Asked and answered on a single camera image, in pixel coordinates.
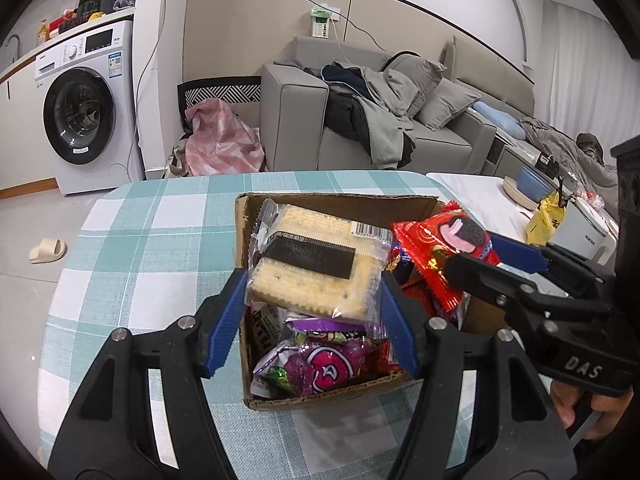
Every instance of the gray blanket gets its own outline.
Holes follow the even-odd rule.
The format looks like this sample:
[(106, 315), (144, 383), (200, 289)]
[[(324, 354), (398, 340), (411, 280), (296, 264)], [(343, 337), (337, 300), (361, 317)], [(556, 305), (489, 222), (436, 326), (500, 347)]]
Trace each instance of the gray blanket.
[(414, 129), (406, 111), (420, 91), (404, 74), (386, 69), (339, 62), (344, 68), (359, 68), (373, 102), (357, 94), (369, 124), (371, 160), (379, 170), (397, 168), (404, 149), (404, 133)]
[(605, 209), (618, 218), (618, 172), (601, 166), (584, 153), (574, 140), (543, 121), (523, 117), (520, 124), (527, 140), (541, 152), (550, 153), (556, 162), (573, 173), (587, 191), (599, 194)]

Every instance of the cable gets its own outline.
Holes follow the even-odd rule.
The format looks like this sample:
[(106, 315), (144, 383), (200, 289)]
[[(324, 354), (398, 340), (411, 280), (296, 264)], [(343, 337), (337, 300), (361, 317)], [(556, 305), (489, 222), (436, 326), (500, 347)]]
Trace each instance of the cable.
[(342, 16), (345, 20), (347, 20), (348, 23), (351, 23), (351, 25), (353, 25), (353, 27), (357, 28), (359, 31), (364, 32), (367, 36), (369, 36), (372, 40), (373, 43), (376, 44), (376, 47), (378, 47), (380, 50), (383, 50), (384, 52), (385, 49), (382, 48), (380, 46), (380, 44), (376, 41), (376, 38), (374, 38), (372, 35), (370, 35), (366, 30), (364, 30), (363, 28), (358, 27), (355, 23), (353, 23), (349, 18), (347, 18), (344, 14), (341, 14), (340, 12), (336, 12), (335, 10), (331, 10), (331, 9), (327, 9), (325, 6), (320, 5), (319, 3), (313, 1), (313, 0), (307, 0), (308, 2), (311, 2), (314, 5), (317, 5), (318, 7), (321, 7), (322, 9), (328, 10), (329, 12), (333, 12), (335, 14), (338, 14), (339, 16)]
[(342, 49), (342, 45), (340, 44), (340, 39), (338, 38), (338, 29), (335, 28), (335, 21), (333, 18), (329, 18), (329, 21), (331, 22), (331, 24), (334, 26), (334, 32), (335, 32), (335, 41), (338, 43), (338, 48), (340, 49), (340, 52), (342, 53), (342, 55), (344, 56), (344, 60), (347, 63), (350, 63), (351, 61), (349, 61), (349, 59), (347, 59), (347, 55), (344, 53), (344, 50)]
[(154, 58), (156, 54), (156, 50), (158, 49), (158, 44), (160, 43), (160, 38), (162, 36), (162, 31), (164, 30), (164, 19), (166, 17), (166, 0), (162, 0), (162, 20), (160, 21), (160, 28), (158, 30), (158, 39), (156, 40), (156, 44), (154, 45), (154, 49), (151, 51), (151, 56), (149, 56), (148, 61), (146, 62), (145, 67), (142, 69), (140, 73), (140, 78), (138, 79), (138, 85), (136, 87), (136, 96), (134, 99), (136, 108), (134, 113), (136, 114), (136, 131), (133, 133), (133, 138), (131, 139), (131, 147), (129, 148), (129, 156), (127, 157), (127, 178), (129, 182), (132, 182), (131, 177), (129, 176), (129, 164), (131, 162), (131, 153), (133, 153), (133, 145), (136, 142), (136, 138), (140, 136), (140, 124), (138, 122), (138, 97), (140, 94), (140, 83), (142, 83), (142, 78), (145, 75), (146, 69), (149, 67), (151, 60)]

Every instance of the white cabinet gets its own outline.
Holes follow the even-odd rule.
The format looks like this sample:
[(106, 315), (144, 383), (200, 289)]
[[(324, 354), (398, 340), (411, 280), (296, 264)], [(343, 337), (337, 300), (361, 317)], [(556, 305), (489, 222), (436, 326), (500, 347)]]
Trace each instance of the white cabinet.
[(0, 189), (53, 178), (42, 120), (44, 92), (36, 89), (34, 64), (0, 84)]

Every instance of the faucet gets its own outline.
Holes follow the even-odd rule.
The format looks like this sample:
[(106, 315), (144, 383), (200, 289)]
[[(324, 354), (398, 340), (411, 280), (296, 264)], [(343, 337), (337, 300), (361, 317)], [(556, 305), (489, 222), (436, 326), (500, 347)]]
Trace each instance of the faucet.
[(20, 59), (20, 36), (18, 36), (17, 34), (10, 35), (9, 39), (6, 40), (6, 43), (4, 44), (4, 46), (9, 46), (9, 42), (11, 41), (11, 38), (15, 38), (16, 41), (18, 42), (18, 49), (15, 51), (16, 57), (12, 58), (11, 60), (12, 63), (15, 63), (17, 59)]

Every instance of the pink blanket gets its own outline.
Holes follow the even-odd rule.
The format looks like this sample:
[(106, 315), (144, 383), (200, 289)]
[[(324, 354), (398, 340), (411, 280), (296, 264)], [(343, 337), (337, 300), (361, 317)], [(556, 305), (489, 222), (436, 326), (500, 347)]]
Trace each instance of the pink blanket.
[(257, 173), (264, 150), (255, 132), (234, 115), (227, 103), (209, 98), (186, 111), (193, 125), (185, 155), (193, 176)]

